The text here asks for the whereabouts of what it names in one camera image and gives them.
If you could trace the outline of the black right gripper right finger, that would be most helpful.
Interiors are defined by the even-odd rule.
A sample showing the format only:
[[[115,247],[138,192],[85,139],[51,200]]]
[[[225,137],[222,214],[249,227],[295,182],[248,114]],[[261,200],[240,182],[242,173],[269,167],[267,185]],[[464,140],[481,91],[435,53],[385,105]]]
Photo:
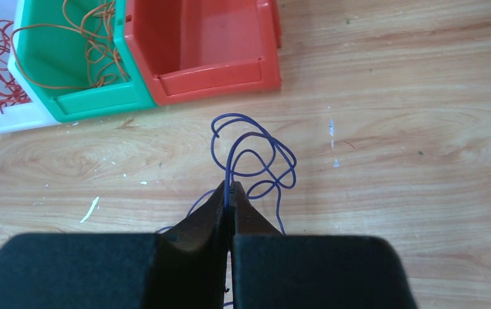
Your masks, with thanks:
[[[416,308],[402,262],[383,238],[284,235],[230,189],[235,308]]]

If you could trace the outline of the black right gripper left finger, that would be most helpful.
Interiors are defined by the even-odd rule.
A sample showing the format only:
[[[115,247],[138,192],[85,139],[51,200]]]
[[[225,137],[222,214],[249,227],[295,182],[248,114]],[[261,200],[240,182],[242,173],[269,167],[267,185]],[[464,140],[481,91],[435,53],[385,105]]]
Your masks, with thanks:
[[[222,308],[228,185],[165,232],[26,233],[0,248],[0,308]]]

